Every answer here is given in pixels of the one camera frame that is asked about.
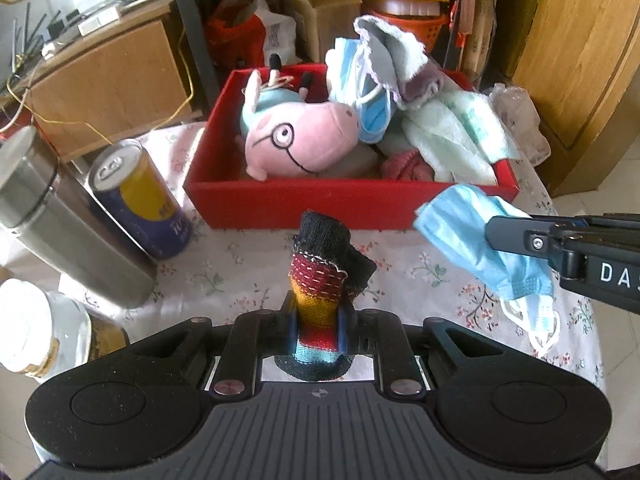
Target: tile floor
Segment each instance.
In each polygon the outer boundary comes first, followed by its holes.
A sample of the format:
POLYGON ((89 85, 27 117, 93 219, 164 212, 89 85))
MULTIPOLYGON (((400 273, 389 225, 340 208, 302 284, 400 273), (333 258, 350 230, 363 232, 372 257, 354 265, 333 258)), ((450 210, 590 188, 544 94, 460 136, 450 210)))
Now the tile floor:
MULTIPOLYGON (((640 137, 597 191, 554 200, 566 216, 640 213, 640 137)), ((609 468, 640 463, 640 316, 596 302, 594 313, 613 408, 609 468)))
MULTIPOLYGON (((640 138, 599 190, 563 196, 554 203, 560 214, 568 216, 640 213, 640 186, 632 186, 636 182, 640 182, 640 138)), ((20 266, 27 269, 37 263, 25 260, 20 266)), ((55 279, 48 276, 41 285, 51 288, 55 279)), ((640 463, 640 316, 602 303, 594 310, 614 413, 609 468, 616 469, 640 463)), ((22 480, 38 464, 23 423, 24 407, 36 386, 34 380, 0 368, 0 463, 14 480, 22 480)))

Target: red tray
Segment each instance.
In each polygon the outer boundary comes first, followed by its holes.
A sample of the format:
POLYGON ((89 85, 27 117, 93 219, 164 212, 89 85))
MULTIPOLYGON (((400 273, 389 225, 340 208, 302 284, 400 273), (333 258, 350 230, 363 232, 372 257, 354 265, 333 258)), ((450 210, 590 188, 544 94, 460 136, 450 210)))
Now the red tray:
MULTIPOLYGON (((262 69, 262 78, 269 70, 262 69)), ((304 72, 313 72, 309 102, 327 99, 326 66, 287 66, 296 88, 304 72)), ((349 229, 409 229, 415 210, 451 184, 390 180, 322 180, 317 178, 240 178, 243 156, 236 147, 242 89, 251 70, 235 70, 216 102, 187 174, 184 189, 207 224, 214 229, 295 229, 300 216, 313 209, 337 218, 349 229)), ((466 78, 449 73, 463 88, 466 78)), ((506 160, 494 164, 498 186, 481 186, 489 195, 512 202, 518 183, 506 160)))

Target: striped sock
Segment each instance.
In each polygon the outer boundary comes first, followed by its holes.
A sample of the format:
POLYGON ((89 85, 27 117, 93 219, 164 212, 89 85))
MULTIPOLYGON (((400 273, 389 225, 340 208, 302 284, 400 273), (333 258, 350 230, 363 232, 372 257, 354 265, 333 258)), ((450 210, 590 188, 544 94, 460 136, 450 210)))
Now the striped sock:
POLYGON ((303 215, 289 269, 298 302, 296 353, 276 357, 282 370, 299 379, 331 380, 351 367, 352 358, 338 344, 338 309, 344 298, 352 301, 366 288, 376 264, 350 240, 349 230, 334 218, 303 215))

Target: blue surgical mask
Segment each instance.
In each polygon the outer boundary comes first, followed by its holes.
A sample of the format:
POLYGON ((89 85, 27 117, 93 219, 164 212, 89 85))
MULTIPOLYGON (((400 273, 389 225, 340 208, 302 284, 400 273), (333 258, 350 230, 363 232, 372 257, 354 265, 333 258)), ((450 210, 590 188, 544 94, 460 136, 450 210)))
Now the blue surgical mask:
POLYGON ((500 297, 505 314, 529 332, 538 354, 558 340, 560 323, 553 310, 553 283, 546 260, 495 251, 484 237, 494 216, 529 215, 476 186, 458 184, 416 212, 414 227, 455 264, 484 282, 500 297))
POLYGON ((329 101, 347 104, 360 118, 360 140, 380 142, 396 111, 391 92, 373 81, 360 40, 337 38, 326 55, 329 101))

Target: light green towel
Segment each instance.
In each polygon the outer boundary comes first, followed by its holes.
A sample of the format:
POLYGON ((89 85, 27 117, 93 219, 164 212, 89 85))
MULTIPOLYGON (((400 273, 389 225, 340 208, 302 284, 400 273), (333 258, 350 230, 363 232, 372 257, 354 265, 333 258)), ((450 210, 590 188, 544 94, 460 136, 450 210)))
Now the light green towel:
POLYGON ((435 99, 454 113, 490 163, 495 164, 505 158, 521 158, 520 150, 505 131, 487 96, 458 90, 441 91, 436 94, 435 99))
POLYGON ((494 170, 456 115, 437 98, 402 113, 409 142, 435 173, 436 182, 497 185, 494 170))

